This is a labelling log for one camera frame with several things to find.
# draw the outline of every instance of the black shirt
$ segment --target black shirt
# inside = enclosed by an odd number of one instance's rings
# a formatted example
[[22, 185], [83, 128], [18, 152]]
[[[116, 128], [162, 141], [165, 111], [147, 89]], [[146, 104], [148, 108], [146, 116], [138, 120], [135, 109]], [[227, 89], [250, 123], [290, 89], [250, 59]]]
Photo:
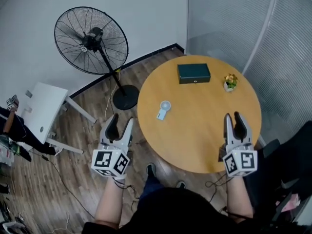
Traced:
[[[9, 110], [0, 107], [0, 134], [3, 134], [3, 128], [6, 123], [5, 118], [8, 118], [9, 115], [10, 115]], [[14, 116], [13, 124], [10, 129], [10, 132], [8, 133], [8, 136], [13, 141], [20, 141], [25, 136], [23, 118], [17, 115]]]
[[137, 211], [130, 222], [119, 230], [88, 222], [84, 225], [82, 234], [161, 233], [166, 231], [174, 233], [250, 233], [244, 224], [236, 224], [232, 219], [218, 213], [201, 195], [186, 189], [163, 188], [144, 197], [139, 202]]

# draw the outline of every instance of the small potted plant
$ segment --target small potted plant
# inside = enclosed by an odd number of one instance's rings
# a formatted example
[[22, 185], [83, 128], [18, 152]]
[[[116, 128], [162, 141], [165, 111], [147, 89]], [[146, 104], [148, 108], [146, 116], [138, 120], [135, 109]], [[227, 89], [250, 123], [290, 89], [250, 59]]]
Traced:
[[229, 74], [225, 77], [224, 81], [224, 89], [226, 92], [233, 91], [234, 88], [237, 86], [237, 77], [234, 74]]

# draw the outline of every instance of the hand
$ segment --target hand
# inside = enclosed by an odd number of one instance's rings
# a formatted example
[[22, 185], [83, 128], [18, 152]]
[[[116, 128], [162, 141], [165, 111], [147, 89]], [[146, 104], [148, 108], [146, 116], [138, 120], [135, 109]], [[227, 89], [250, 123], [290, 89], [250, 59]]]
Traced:
[[13, 102], [13, 107], [16, 107], [16, 111], [18, 110], [20, 105], [20, 101], [17, 99], [17, 97], [15, 98], [14, 102]]
[[10, 111], [13, 112], [13, 113], [15, 113], [17, 110], [18, 110], [17, 107], [12, 107]]

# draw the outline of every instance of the dark green box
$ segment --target dark green box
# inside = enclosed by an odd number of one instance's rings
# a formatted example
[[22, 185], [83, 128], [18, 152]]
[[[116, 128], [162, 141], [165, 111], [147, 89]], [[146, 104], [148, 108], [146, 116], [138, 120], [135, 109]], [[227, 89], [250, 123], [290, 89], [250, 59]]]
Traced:
[[180, 84], [210, 81], [210, 72], [206, 63], [178, 65], [177, 73]]

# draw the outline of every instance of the forearm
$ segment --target forearm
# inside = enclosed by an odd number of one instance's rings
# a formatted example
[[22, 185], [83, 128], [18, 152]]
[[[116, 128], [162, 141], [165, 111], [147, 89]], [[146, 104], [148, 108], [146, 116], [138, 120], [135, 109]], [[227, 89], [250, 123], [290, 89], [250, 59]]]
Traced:
[[13, 124], [14, 116], [15, 116], [15, 113], [10, 112], [10, 115], [9, 115], [8, 119], [6, 120], [6, 123], [5, 123], [4, 128], [3, 128], [4, 133], [10, 132], [10, 129], [11, 129], [12, 124]]
[[[227, 183], [227, 191], [228, 211], [233, 214], [252, 218], [254, 215], [253, 208], [246, 190], [243, 177], [233, 177]], [[229, 217], [232, 217], [237, 223], [244, 220], [243, 218], [235, 217], [232, 215], [229, 215]]]
[[98, 203], [95, 222], [118, 229], [122, 212], [123, 189], [108, 178], [103, 195]]

